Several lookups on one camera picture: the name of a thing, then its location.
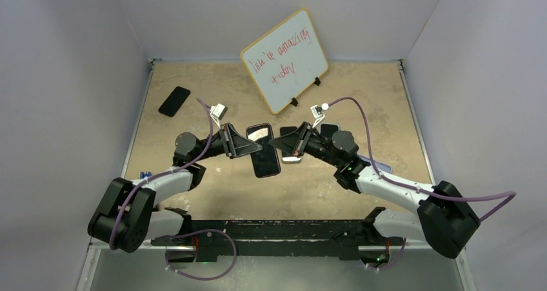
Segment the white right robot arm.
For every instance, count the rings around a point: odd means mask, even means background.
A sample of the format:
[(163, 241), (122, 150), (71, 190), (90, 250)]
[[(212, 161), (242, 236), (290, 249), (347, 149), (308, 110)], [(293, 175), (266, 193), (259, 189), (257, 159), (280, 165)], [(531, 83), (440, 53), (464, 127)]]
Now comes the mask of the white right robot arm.
[(365, 218), (364, 239), (377, 244), (385, 237), (424, 241), (440, 255), (455, 259), (480, 227), (480, 219), (463, 201), (456, 187), (446, 181), (437, 185), (413, 183), (375, 170), (359, 156), (359, 147), (348, 131), (321, 136), (310, 123), (270, 140), (282, 152), (300, 157), (308, 154), (336, 168), (334, 178), (346, 190), (384, 199), (404, 209), (397, 212), (377, 207)]

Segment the black phone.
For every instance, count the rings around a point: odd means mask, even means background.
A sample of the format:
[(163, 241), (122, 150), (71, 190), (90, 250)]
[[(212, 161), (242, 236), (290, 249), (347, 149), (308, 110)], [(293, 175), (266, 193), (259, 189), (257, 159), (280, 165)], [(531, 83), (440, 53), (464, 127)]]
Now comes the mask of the black phone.
[(167, 117), (173, 117), (184, 102), (190, 96), (191, 91), (181, 86), (175, 87), (169, 96), (164, 100), (162, 105), (158, 108), (158, 112)]
[[(296, 126), (282, 126), (280, 127), (280, 136), (285, 136), (297, 130)], [(300, 163), (302, 157), (293, 156), (292, 154), (281, 150), (281, 161), (285, 164)]]

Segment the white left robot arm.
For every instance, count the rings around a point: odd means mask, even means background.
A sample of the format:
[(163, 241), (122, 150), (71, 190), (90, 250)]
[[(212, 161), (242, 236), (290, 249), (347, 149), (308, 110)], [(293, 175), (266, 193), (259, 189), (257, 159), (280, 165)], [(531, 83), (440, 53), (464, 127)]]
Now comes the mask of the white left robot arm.
[(206, 168), (199, 161), (219, 155), (230, 159), (262, 150), (262, 146), (237, 133), (232, 124), (222, 124), (219, 131), (198, 139), (184, 132), (175, 140), (173, 165), (164, 172), (135, 180), (113, 179), (93, 213), (87, 233), (107, 243), (112, 250), (136, 251), (149, 239), (168, 237), (176, 245), (192, 238), (192, 217), (181, 209), (158, 204), (169, 197), (196, 188)]

